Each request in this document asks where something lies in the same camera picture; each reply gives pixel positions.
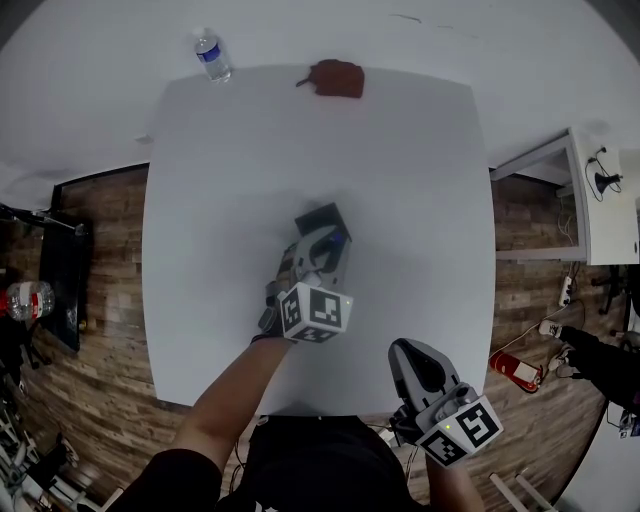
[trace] white table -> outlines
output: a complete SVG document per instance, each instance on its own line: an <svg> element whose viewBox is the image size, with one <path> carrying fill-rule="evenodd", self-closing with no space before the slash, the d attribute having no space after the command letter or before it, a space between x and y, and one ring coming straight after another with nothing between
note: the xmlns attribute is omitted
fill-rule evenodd
<svg viewBox="0 0 640 512"><path fill-rule="evenodd" d="M573 247L550 247L498 251L497 258L503 260L549 260L586 261L588 265L637 264L638 222L636 199L637 171L622 172L618 149L606 144L606 153L598 158L610 175L625 176L621 193L606 189L602 196L596 190L594 176L601 172L597 163L588 163L604 144L597 137L579 128L569 128L559 138L507 162L491 172L497 181L527 169L542 161L564 154L566 157L568 186L558 190L558 197L572 194L575 197L578 227L577 245Z"/></svg>
<svg viewBox="0 0 640 512"><path fill-rule="evenodd" d="M294 218L335 201L352 234L348 332L299 343L259 413L323 414L400 404L387 351L413 337L483 388L495 238L471 89L366 70L361 100L295 88L306 66L171 84L144 213L142 284L158 398L192 404L247 346L264 285L295 241Z"/></svg>

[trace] black shirt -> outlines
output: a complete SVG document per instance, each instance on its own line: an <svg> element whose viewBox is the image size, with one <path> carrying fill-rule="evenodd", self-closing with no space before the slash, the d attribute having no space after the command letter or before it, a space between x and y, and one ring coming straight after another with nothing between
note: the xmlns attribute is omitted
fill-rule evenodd
<svg viewBox="0 0 640 512"><path fill-rule="evenodd" d="M190 450L169 450L151 460L110 512L425 510L411 499L393 452L358 418L262 421L242 482L219 502L216 465Z"/></svg>

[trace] black cloth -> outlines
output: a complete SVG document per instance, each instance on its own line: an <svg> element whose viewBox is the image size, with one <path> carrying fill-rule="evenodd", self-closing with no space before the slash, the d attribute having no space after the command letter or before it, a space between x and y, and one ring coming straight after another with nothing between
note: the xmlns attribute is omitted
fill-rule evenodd
<svg viewBox="0 0 640 512"><path fill-rule="evenodd" d="M640 414L640 354L573 327L562 327L560 339L575 349L567 354L569 365L580 371L574 378L590 380L607 400Z"/></svg>
<svg viewBox="0 0 640 512"><path fill-rule="evenodd" d="M222 476L190 450L156 455L109 512L132 510L398 511L411 499L397 458L356 417L263 418L242 482L218 502Z"/></svg>

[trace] person's arm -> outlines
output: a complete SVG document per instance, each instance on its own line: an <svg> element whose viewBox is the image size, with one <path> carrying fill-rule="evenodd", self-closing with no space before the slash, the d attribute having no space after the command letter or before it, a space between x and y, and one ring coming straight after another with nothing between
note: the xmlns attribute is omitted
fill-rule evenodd
<svg viewBox="0 0 640 512"><path fill-rule="evenodd" d="M249 345L198 399L171 448L201 453L222 473L291 345L284 338L266 338Z"/></svg>
<svg viewBox="0 0 640 512"><path fill-rule="evenodd" d="M437 512L484 512L480 493L466 468L444 469L427 457L431 506Z"/></svg>

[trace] plastic bottle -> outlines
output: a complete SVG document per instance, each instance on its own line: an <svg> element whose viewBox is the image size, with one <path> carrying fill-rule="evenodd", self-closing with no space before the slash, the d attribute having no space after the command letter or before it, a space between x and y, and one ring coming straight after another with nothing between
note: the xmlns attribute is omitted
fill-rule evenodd
<svg viewBox="0 0 640 512"><path fill-rule="evenodd" d="M53 288L44 281L14 283L0 292L0 315L8 313L18 322L46 316L54 306Z"/></svg>
<svg viewBox="0 0 640 512"><path fill-rule="evenodd" d="M208 29L198 35L195 46L196 55L212 82L226 82L231 77L231 67L222 53L218 38Z"/></svg>

